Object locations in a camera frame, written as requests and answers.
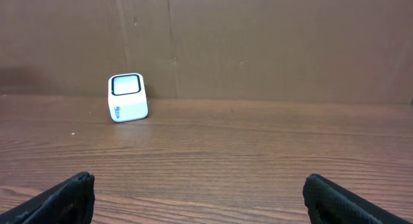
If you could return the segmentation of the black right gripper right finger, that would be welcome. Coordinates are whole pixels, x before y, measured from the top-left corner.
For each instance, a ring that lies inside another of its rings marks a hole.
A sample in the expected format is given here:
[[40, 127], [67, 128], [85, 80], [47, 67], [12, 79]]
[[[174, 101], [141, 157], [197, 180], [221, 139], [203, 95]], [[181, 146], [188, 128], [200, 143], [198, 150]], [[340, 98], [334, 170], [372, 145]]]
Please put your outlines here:
[[311, 224], [411, 224], [319, 174], [306, 179], [303, 197]]

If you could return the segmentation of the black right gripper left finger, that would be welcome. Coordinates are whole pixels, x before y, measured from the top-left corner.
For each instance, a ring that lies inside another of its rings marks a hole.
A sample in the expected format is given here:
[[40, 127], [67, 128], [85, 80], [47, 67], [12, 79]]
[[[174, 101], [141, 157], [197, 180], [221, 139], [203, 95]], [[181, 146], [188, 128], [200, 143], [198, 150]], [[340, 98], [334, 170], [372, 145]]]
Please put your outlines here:
[[94, 213], [95, 177], [80, 172], [1, 214], [4, 224], [89, 224]]

